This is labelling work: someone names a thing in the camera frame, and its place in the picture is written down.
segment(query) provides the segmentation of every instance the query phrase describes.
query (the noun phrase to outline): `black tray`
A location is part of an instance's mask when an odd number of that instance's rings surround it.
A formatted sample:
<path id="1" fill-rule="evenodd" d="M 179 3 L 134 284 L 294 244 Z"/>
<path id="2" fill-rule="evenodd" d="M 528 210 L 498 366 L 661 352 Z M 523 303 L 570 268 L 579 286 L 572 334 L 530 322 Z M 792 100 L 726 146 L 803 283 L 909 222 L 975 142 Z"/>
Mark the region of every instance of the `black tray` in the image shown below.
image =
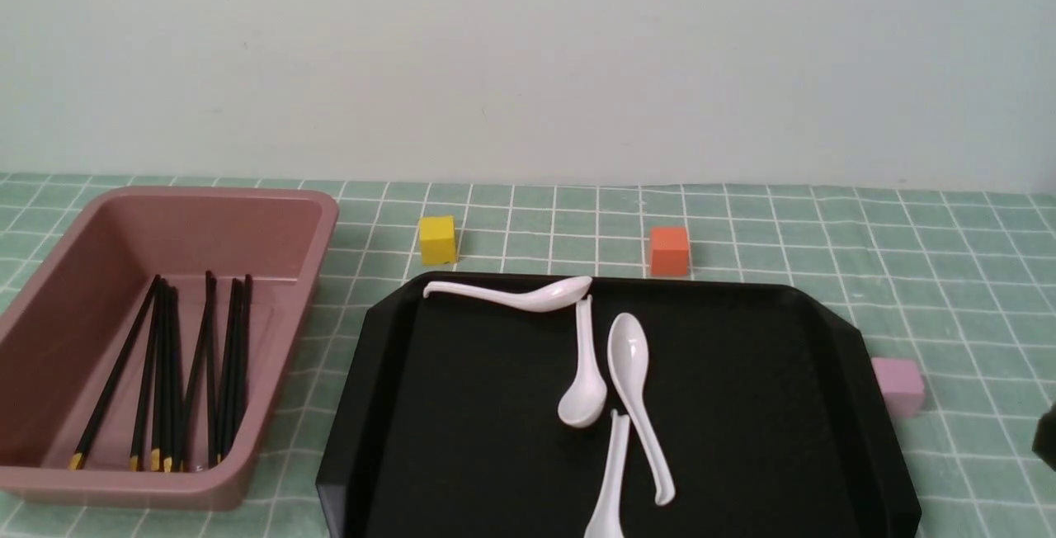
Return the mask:
<path id="1" fill-rule="evenodd" d="M 428 273 L 367 313 L 316 480 L 332 536 L 581 538 L 608 449 L 558 419 L 576 370 L 574 309 L 535 314 L 431 280 L 524 292 L 558 277 Z M 921 509 L 862 335 L 781 285 L 597 278 L 608 328 L 638 317 L 645 404 L 677 497 L 657 507 L 631 432 L 628 538 L 911 538 Z"/>

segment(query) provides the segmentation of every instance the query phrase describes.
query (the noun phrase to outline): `white wall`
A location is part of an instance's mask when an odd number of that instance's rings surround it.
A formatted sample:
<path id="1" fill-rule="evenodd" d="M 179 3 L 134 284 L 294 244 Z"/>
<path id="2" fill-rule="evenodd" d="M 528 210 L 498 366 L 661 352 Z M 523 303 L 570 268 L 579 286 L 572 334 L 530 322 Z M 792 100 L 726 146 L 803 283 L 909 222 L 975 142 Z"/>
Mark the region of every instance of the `white wall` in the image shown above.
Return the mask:
<path id="1" fill-rule="evenodd" d="M 0 0 L 0 170 L 1056 189 L 1056 0 Z"/>

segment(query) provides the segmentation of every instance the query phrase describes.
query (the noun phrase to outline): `white plastic spoon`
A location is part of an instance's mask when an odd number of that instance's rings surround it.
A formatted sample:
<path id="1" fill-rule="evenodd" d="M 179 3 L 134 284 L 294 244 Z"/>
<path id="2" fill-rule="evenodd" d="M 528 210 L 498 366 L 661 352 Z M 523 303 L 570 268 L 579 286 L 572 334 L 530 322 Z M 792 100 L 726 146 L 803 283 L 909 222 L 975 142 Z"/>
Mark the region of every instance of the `white plastic spoon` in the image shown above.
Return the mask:
<path id="1" fill-rule="evenodd" d="M 587 294 L 587 290 L 590 289 L 590 282 L 592 281 L 593 278 L 589 276 L 565 278 L 530 293 L 504 293 L 471 284 L 460 284 L 459 282 L 434 281 L 426 284 L 426 290 L 422 291 L 421 296 L 429 297 L 430 293 L 450 293 L 452 295 L 461 295 L 464 297 L 504 304 L 522 311 L 544 313 L 576 304 L 576 301 Z"/>
<path id="2" fill-rule="evenodd" d="M 576 342 L 579 347 L 579 365 L 576 378 L 558 404 L 558 416 L 570 427 L 585 429 L 595 424 L 605 409 L 608 387 L 598 370 L 598 359 L 593 352 L 593 319 L 588 296 L 576 304 Z"/>
<path id="3" fill-rule="evenodd" d="M 630 435 L 630 421 L 612 410 L 612 432 L 608 435 L 608 458 L 605 459 L 605 475 L 601 481 L 598 504 L 590 516 L 583 538 L 623 538 L 620 526 L 620 491 L 623 488 L 623 463 L 627 458 L 627 439 Z"/>
<path id="4" fill-rule="evenodd" d="M 657 505 L 666 505 L 675 498 L 675 481 L 671 478 L 667 460 L 660 449 L 649 415 L 645 413 L 642 390 L 645 388 L 645 373 L 649 368 L 649 345 L 645 341 L 645 331 L 638 318 L 629 313 L 616 316 L 608 331 L 608 372 L 620 394 L 623 406 L 627 407 L 630 421 L 638 429 L 638 437 L 645 449 L 645 458 L 653 468 L 653 483 L 657 487 Z"/>

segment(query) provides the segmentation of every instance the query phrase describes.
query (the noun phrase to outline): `table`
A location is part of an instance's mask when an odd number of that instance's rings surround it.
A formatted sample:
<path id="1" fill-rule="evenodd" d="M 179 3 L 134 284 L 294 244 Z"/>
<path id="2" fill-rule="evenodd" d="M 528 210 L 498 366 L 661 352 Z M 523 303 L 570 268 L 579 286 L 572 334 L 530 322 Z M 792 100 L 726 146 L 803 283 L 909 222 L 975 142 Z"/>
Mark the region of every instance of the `table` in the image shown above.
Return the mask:
<path id="1" fill-rule="evenodd" d="M 366 309 L 426 271 L 422 216 L 453 215 L 452 270 L 642 277 L 653 226 L 685 226 L 695 280 L 792 284 L 873 356 L 917 360 L 897 430 L 921 537 L 1056 536 L 1056 472 L 1030 449 L 1056 400 L 1056 198 L 795 185 L 507 186 L 0 173 L 0 309 L 78 210 L 121 185 L 317 189 L 341 215 L 245 504 L 231 513 L 33 505 L 0 535 L 325 536 L 316 470 Z"/>

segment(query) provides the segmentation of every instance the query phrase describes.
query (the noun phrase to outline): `chopstick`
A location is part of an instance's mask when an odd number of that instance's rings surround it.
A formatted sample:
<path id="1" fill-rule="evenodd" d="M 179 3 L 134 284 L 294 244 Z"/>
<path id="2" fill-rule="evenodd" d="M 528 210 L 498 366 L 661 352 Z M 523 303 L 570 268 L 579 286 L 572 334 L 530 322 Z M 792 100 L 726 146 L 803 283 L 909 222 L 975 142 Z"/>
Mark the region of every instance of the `chopstick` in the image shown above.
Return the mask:
<path id="1" fill-rule="evenodd" d="M 216 444 L 216 383 L 215 383 L 215 344 L 216 344 L 216 278 L 212 275 L 212 272 L 206 272 L 206 278 L 212 279 L 212 285 L 210 286 L 206 282 L 206 300 L 212 300 L 212 305 L 209 311 L 209 332 L 206 334 L 206 352 L 205 352 L 205 388 L 206 388 L 206 421 L 208 423 L 209 432 L 209 453 L 208 461 L 206 462 L 206 467 L 211 468 L 216 463 L 216 452 L 219 446 Z"/>
<path id="2" fill-rule="evenodd" d="M 177 472 L 182 469 L 183 459 L 180 456 L 181 441 L 184 434 L 183 422 L 183 383 L 184 373 L 181 366 L 183 342 L 180 334 L 180 292 L 169 287 L 169 460 L 165 471 Z"/>
<path id="3" fill-rule="evenodd" d="M 212 350 L 212 344 L 209 341 L 209 337 L 212 335 L 212 320 L 213 320 L 213 300 L 216 291 L 216 279 L 213 277 L 212 272 L 205 273 L 205 308 L 202 310 L 202 324 L 199 327 L 199 339 L 194 347 L 194 356 L 191 358 L 191 374 L 187 379 L 187 395 L 184 398 L 183 406 L 183 416 L 181 420 L 181 432 L 176 435 L 176 447 L 175 456 L 178 458 L 180 462 L 183 463 L 186 458 L 186 445 L 187 445 L 187 433 L 190 432 L 190 422 L 191 413 L 194 410 L 194 398 L 197 392 L 197 378 L 202 371 L 202 363 L 206 359 L 208 354 L 206 351 Z M 212 366 L 212 359 L 208 358 L 208 366 Z M 207 383 L 212 383 L 212 375 L 207 375 Z M 209 388 L 209 395 L 207 398 L 212 396 L 212 388 Z M 207 407 L 207 418 L 209 425 L 209 432 L 212 432 L 213 425 L 213 412 L 211 401 L 206 404 Z"/>
<path id="4" fill-rule="evenodd" d="M 150 308 L 151 298 L 154 295 L 157 282 L 161 278 L 161 276 L 155 275 L 154 279 L 150 282 L 150 287 L 147 289 L 147 295 L 143 299 L 143 304 L 139 305 L 139 311 L 135 315 L 135 320 L 132 322 L 132 328 L 129 330 L 128 337 L 125 338 L 125 346 L 121 347 L 120 353 L 117 354 L 117 360 L 114 361 L 114 367 L 110 370 L 110 376 L 107 377 L 107 384 L 102 388 L 102 393 L 99 394 L 99 400 L 95 403 L 95 409 L 92 410 L 91 418 L 88 420 L 88 425 L 84 427 L 84 432 L 81 433 L 80 441 L 77 443 L 77 448 L 74 451 L 73 457 L 70 458 L 69 467 L 71 470 L 79 470 L 84 467 L 84 460 L 92 450 L 92 444 L 95 442 L 95 437 L 99 432 L 99 427 L 102 426 L 102 419 L 106 416 L 107 409 L 110 407 L 110 400 L 113 400 L 114 397 L 114 392 L 117 390 L 117 384 L 121 378 L 121 372 L 125 370 L 125 365 L 129 360 L 129 354 L 132 354 L 132 347 L 135 346 L 136 337 L 139 335 L 139 330 L 143 328 L 143 321 L 144 319 L 147 319 L 147 310 Z"/>
<path id="5" fill-rule="evenodd" d="M 165 328 L 168 326 L 168 318 L 165 313 L 168 311 L 168 301 L 165 300 L 165 293 L 157 294 L 158 323 L 156 331 L 156 347 L 154 348 L 154 407 L 152 412 L 151 441 L 150 441 L 150 471 L 162 470 L 162 444 L 165 437 L 163 429 L 163 412 L 165 411 L 165 358 L 166 334 Z"/>
<path id="6" fill-rule="evenodd" d="M 162 408 L 158 415 L 162 419 L 162 460 L 159 471 L 172 469 L 172 303 L 169 300 L 169 286 L 166 285 L 162 297 L 165 305 L 162 319 L 162 336 L 157 353 L 157 370 L 162 376 Z"/>
<path id="7" fill-rule="evenodd" d="M 238 332 L 239 318 L 242 307 L 242 281 L 231 280 L 231 296 L 227 311 L 227 338 L 224 340 L 224 364 L 220 375 L 220 400 L 218 409 L 220 412 L 218 448 L 220 450 L 216 463 L 227 457 L 231 443 L 234 439 L 234 406 L 235 406 L 235 373 L 238 363 Z"/>
<path id="8" fill-rule="evenodd" d="M 253 277 L 246 275 L 245 284 L 242 286 L 242 326 L 239 327 L 239 369 L 238 376 L 234 379 L 235 389 L 235 410 L 234 410 L 234 432 L 231 434 L 231 443 L 234 443 L 234 435 L 238 434 L 239 429 L 242 427 L 242 418 L 246 413 L 246 393 L 248 388 L 246 385 L 248 381 L 246 379 L 247 368 L 249 364 L 249 308 L 253 302 Z"/>
<path id="9" fill-rule="evenodd" d="M 150 408 L 150 386 L 154 373 L 154 352 L 157 331 L 162 326 L 161 293 L 153 293 L 154 309 L 151 312 L 150 329 L 147 332 L 147 354 L 143 359 L 143 376 L 139 379 L 139 405 L 135 412 L 135 427 L 132 430 L 132 447 L 129 450 L 129 469 L 139 471 L 143 464 L 144 435 L 147 432 L 147 412 Z"/>

